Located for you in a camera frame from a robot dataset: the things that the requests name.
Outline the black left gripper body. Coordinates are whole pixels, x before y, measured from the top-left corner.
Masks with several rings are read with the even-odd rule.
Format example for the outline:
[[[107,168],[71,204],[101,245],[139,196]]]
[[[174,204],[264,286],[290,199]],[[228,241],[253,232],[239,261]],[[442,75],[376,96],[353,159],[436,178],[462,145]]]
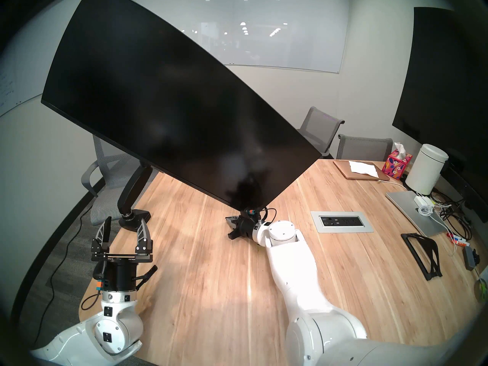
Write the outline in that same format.
[[[153,262],[152,254],[92,254],[91,260],[97,262],[93,279],[97,281],[98,291],[138,291],[153,275],[151,268],[144,275],[137,276],[137,266]]]

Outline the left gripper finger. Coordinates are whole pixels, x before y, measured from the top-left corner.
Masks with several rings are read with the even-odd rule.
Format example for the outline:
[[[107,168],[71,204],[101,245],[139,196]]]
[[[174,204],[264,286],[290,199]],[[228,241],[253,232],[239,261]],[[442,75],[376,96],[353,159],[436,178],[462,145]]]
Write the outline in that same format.
[[[112,217],[107,217],[98,228],[95,238],[92,240],[92,253],[108,253],[111,233]]]
[[[138,255],[150,255],[153,251],[153,240],[150,236],[147,223],[144,219],[141,219],[140,225],[137,229],[137,244],[135,253]]]

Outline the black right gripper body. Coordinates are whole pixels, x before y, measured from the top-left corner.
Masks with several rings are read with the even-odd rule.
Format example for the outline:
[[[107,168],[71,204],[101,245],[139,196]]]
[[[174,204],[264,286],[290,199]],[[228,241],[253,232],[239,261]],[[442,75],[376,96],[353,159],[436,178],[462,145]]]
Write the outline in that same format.
[[[260,224],[260,216],[238,216],[236,224],[236,236],[253,239],[255,227]]]

